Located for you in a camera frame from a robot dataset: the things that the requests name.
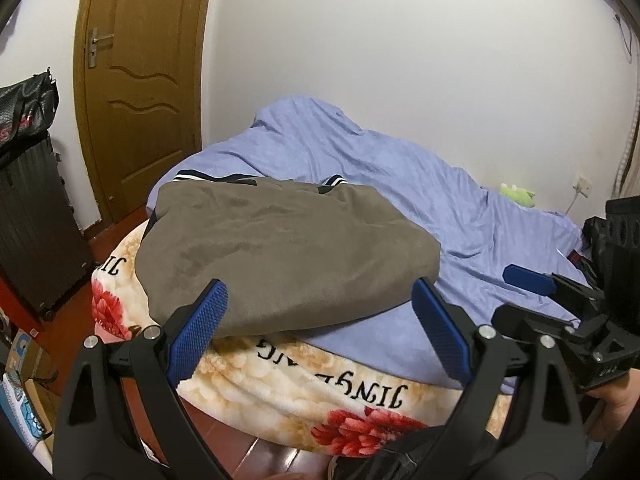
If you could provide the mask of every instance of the floral blanket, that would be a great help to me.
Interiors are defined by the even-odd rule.
[[[104,340],[155,324],[134,263],[146,222],[94,271],[92,313]],[[390,376],[286,334],[214,339],[178,394],[217,420],[284,446],[368,456],[400,435],[443,424],[460,391]],[[499,396],[497,436],[511,397]]]

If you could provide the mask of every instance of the door panel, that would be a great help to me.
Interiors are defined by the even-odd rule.
[[[91,0],[96,66],[84,81],[92,151],[117,222],[199,145],[198,20],[207,0]]]

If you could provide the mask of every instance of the blue gripper pad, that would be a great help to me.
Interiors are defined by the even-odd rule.
[[[411,302],[415,315],[447,375],[460,381],[462,385],[467,384],[472,377],[472,358],[469,342],[465,338],[463,330],[468,330],[471,327],[475,329],[476,326],[462,308],[446,305],[424,278],[414,283]],[[456,317],[466,325],[461,327],[462,330],[450,316],[454,309],[460,310],[460,312],[455,311]]]
[[[523,288],[540,296],[551,296],[556,292],[556,284],[551,277],[517,265],[506,266],[502,273],[502,278],[505,283]]]
[[[165,373],[172,387],[193,375],[225,315],[226,300],[226,285],[212,280],[192,305],[180,307],[165,324],[166,330],[178,324],[177,333],[170,335],[172,340]]]

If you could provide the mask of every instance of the green plush toy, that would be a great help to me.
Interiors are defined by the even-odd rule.
[[[516,204],[523,207],[534,207],[536,204],[533,202],[535,193],[524,189],[523,187],[507,186],[506,184],[500,185],[500,194],[511,198]]]

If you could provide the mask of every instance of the white wall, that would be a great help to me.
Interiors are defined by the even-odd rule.
[[[572,218],[604,214],[638,72],[602,0],[211,0],[205,37],[204,144],[311,94],[541,208],[582,171]]]
[[[84,229],[100,219],[80,148],[73,95],[73,45],[80,0],[22,0],[0,34],[0,87],[51,67],[58,80],[60,106],[50,128],[62,156],[60,173]]]

